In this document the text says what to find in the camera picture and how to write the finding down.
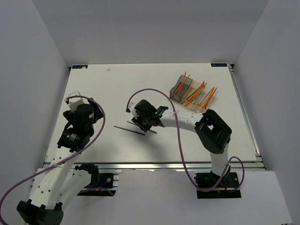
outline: metal frame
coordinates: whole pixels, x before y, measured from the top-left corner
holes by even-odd
[[[260,151],[258,149],[258,145],[257,145],[257,141],[256,141],[256,138],[254,136],[254,133],[253,133],[253,129],[252,129],[252,126],[251,126],[251,123],[249,121],[249,117],[248,117],[248,114],[247,114],[247,111],[245,110],[245,107],[244,107],[244,104],[243,104],[243,101],[240,97],[240,93],[239,93],[239,89],[238,89],[238,86],[236,85],[236,81],[234,79],[234,69],[232,66],[228,66],[229,68],[229,72],[230,72],[230,75],[231,75],[231,79],[232,79],[232,83],[233,83],[233,86],[234,86],[234,89],[235,89],[235,92],[236,92],[236,95],[238,97],[238,100],[239,100],[239,103],[240,103],[240,108],[242,109],[242,113],[243,113],[243,116],[244,116],[244,119],[245,119],[245,122],[246,122],[246,126],[247,126],[247,130],[248,130],[248,133],[251,137],[251,140],[253,142],[253,145],[255,146],[255,152],[256,154],[260,154]]]
[[[72,166],[74,169],[76,165],[81,165],[82,162],[75,162]],[[183,170],[181,163],[95,163],[99,167],[99,171],[105,173],[115,173],[121,170],[157,170],[157,169],[172,169],[172,170]],[[211,163],[186,163],[188,170],[207,170],[210,171]],[[47,168],[49,163],[44,164],[43,168]],[[232,161],[230,166],[233,170],[240,171],[241,164],[238,161]],[[263,159],[260,154],[256,154],[255,162],[245,162],[244,167],[246,170],[265,170]]]

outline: white robotic arm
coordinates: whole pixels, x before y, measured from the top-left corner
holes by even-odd
[[[174,112],[171,109],[168,109],[167,107],[161,106],[158,109],[155,109],[146,100],[141,100],[137,104],[130,102],[128,105],[128,109],[131,111],[131,113],[134,116],[132,121],[145,132],[150,129],[149,125],[150,126],[156,125],[165,128],[177,127]],[[194,133],[197,133],[198,135],[199,133],[202,134],[203,138],[201,138],[200,135],[199,137],[202,143],[204,144],[205,148],[208,151],[210,151],[211,165],[212,165],[211,171],[217,176],[221,176],[228,162],[228,143],[230,141],[231,129],[224,123],[224,121],[214,111],[208,117],[205,117],[205,114],[202,115],[200,113],[177,112],[177,118],[179,122],[179,127],[181,129],[192,131]],[[211,126],[208,126],[208,124],[205,123],[205,121],[210,122]],[[215,147],[217,147],[218,144],[220,144],[221,142],[221,146],[219,146],[219,149],[214,148],[214,145],[205,143],[207,142],[205,138],[207,136],[208,137],[210,136],[210,138],[214,139],[214,140],[211,139],[210,141],[215,143]],[[218,142],[217,136],[219,136],[223,140],[220,140]]]
[[[70,96],[80,95],[78,91]],[[33,225],[59,225],[63,210],[71,200],[88,185],[99,181],[98,167],[93,164],[82,164],[76,168],[74,176],[63,186],[67,174],[82,150],[94,134],[93,125],[103,117],[100,109],[89,100],[89,104],[77,97],[67,101],[70,108],[64,112],[68,120],[51,165],[54,169],[45,173],[40,185],[27,202],[20,201],[17,211],[26,223]]]

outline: black mounting plate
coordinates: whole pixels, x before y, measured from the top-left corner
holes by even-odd
[[[209,172],[196,173],[196,176],[199,180],[209,180],[211,178],[211,174]],[[239,185],[239,178],[236,172],[231,172],[228,174],[226,182],[223,186],[218,186],[218,188],[226,188],[229,184],[229,189],[234,189]],[[200,188],[210,188],[213,184],[209,184],[209,182],[198,182],[198,187]],[[241,198],[240,190],[236,190],[231,192],[231,190],[215,190],[210,192],[202,192],[197,190],[197,198],[198,199],[216,199],[216,198]]]
[[[96,187],[99,187],[101,184],[106,182],[102,187],[111,189],[113,188],[113,173],[99,173],[98,178],[99,181],[95,185]],[[107,191],[89,191],[89,192],[83,192],[79,193],[78,196],[111,196]]]

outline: purple cable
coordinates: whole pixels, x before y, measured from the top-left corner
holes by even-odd
[[[103,110],[103,108],[102,108],[97,102],[95,102],[93,99],[91,99],[91,98],[89,98],[89,97],[82,96],[82,95],[76,95],[76,96],[70,96],[70,97],[67,97],[67,99],[71,99],[71,98],[85,98],[85,99],[90,100],[91,102],[95,103],[95,104],[99,107],[99,109],[101,110],[101,112],[102,112],[102,114],[103,114],[103,124],[102,124],[102,127],[101,127],[101,129],[99,130],[99,132],[96,134],[95,138],[94,138],[90,143],[88,143],[83,149],[81,149],[79,152],[75,153],[74,155],[72,155],[72,156],[70,156],[70,157],[67,157],[67,158],[63,159],[62,161],[58,162],[57,165],[61,165],[61,164],[65,163],[65,162],[67,162],[68,160],[70,160],[70,159],[72,159],[72,158],[78,156],[78,155],[81,154],[83,151],[85,151],[88,147],[90,147],[90,146],[97,140],[97,138],[99,137],[99,135],[100,135],[101,132],[103,131],[103,128],[104,128],[104,125],[105,125],[105,113],[104,113],[104,110]],[[44,170],[42,170],[42,171],[40,171],[40,172],[38,172],[38,173],[35,173],[35,174],[33,174],[33,175],[31,175],[31,176],[25,178],[24,180],[22,180],[22,181],[16,183],[15,185],[13,185],[13,186],[12,186],[12,187],[11,187],[11,188],[3,195],[3,197],[2,197],[1,200],[0,200],[0,222],[1,222],[3,225],[9,225],[9,224],[7,224],[7,223],[3,220],[2,215],[1,215],[1,207],[2,207],[2,204],[3,204],[4,199],[6,198],[6,196],[7,196],[12,190],[14,190],[17,186],[23,184],[24,182],[26,182],[26,181],[28,181],[28,180],[31,180],[32,178],[34,178],[34,177],[36,177],[36,176],[38,176],[38,175],[40,175],[40,174],[42,174],[42,173],[45,173],[45,172],[47,172],[47,171],[50,171],[50,170],[52,170],[52,169],[54,169],[54,168],[55,168],[55,166],[52,165],[52,166],[50,166],[50,167],[48,167],[48,168],[46,168],[46,169],[44,169]]]
[[[134,93],[134,94],[129,98],[129,100],[128,100],[128,102],[127,102],[126,109],[128,109],[130,100],[131,100],[136,94],[138,94],[138,93],[140,93],[140,92],[142,92],[142,91],[145,91],[145,90],[153,90],[153,91],[156,91],[156,92],[162,94],[163,96],[165,96],[165,97],[169,100],[169,102],[171,103],[171,106],[172,106],[172,109],[173,109],[174,115],[175,115],[175,121],[176,121],[176,127],[177,127],[178,145],[179,145],[179,151],[180,151],[180,156],[181,156],[183,168],[184,168],[184,170],[185,170],[185,172],[186,172],[186,174],[187,174],[187,177],[188,177],[189,180],[192,182],[192,184],[193,184],[199,191],[202,191],[202,192],[210,192],[210,191],[212,191],[212,190],[215,189],[215,188],[219,185],[219,183],[221,182],[221,180],[222,180],[222,178],[224,177],[224,175],[225,175],[225,173],[226,173],[226,170],[227,170],[227,168],[228,168],[228,166],[229,166],[231,160],[232,160],[233,158],[236,158],[236,159],[241,163],[241,165],[242,165],[243,176],[242,176],[242,180],[240,181],[240,184],[239,184],[235,189],[231,190],[230,192],[233,192],[233,191],[239,189],[240,186],[242,185],[243,181],[244,181],[244,177],[245,177],[245,168],[244,168],[243,162],[242,162],[238,157],[236,157],[236,156],[230,157],[230,159],[228,160],[228,162],[227,162],[227,164],[226,164],[226,167],[225,167],[225,169],[223,170],[223,172],[222,172],[222,174],[221,174],[219,180],[216,182],[216,184],[215,184],[213,187],[208,188],[208,189],[203,189],[203,188],[198,187],[198,185],[194,182],[194,180],[193,180],[193,178],[191,177],[191,175],[188,173],[187,165],[186,165],[186,162],[185,162],[184,157],[183,157],[183,151],[182,151],[182,146],[181,146],[180,128],[179,128],[178,117],[177,117],[177,113],[176,113],[176,110],[175,110],[175,106],[174,106],[173,102],[171,101],[171,99],[170,99],[165,93],[163,93],[163,92],[161,92],[161,91],[159,91],[159,90],[152,89],[152,88],[146,88],[146,89],[142,89],[142,90],[137,91],[136,93]]]
[[[81,193],[84,193],[84,192],[94,191],[94,190],[99,189],[99,190],[105,190],[105,191],[107,191],[111,196],[114,196],[114,194],[113,194],[110,190],[108,190],[107,188],[103,187],[105,184],[107,184],[107,183],[104,182],[103,184],[101,184],[101,185],[98,186],[98,187],[91,187],[91,188],[88,188],[88,189],[85,189],[85,190],[81,190],[79,193],[81,194]]]

